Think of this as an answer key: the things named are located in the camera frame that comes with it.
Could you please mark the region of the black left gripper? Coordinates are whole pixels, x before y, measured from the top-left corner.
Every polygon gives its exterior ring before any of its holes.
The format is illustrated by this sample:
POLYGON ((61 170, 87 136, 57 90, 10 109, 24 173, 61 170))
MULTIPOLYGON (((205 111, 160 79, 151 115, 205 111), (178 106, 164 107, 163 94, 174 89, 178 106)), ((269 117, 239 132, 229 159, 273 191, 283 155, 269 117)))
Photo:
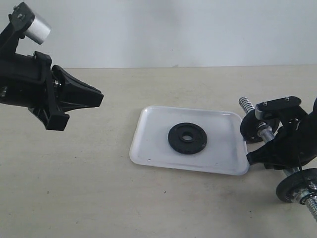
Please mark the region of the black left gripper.
POLYGON ((0 59, 0 102, 28 108, 47 130, 63 131, 69 120, 65 112, 97 108, 104 95, 65 71, 51 69, 50 56, 14 54, 0 59))

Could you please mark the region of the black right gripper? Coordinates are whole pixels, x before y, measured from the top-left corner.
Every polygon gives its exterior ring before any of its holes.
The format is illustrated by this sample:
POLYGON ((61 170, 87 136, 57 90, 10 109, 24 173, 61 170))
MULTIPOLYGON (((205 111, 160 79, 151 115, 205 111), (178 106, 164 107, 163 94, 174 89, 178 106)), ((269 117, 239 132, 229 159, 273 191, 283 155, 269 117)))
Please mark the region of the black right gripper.
POLYGON ((317 104, 308 114, 301 106, 278 113, 282 127, 273 142, 249 152, 249 165, 263 164, 275 170, 304 166, 317 156, 317 104))

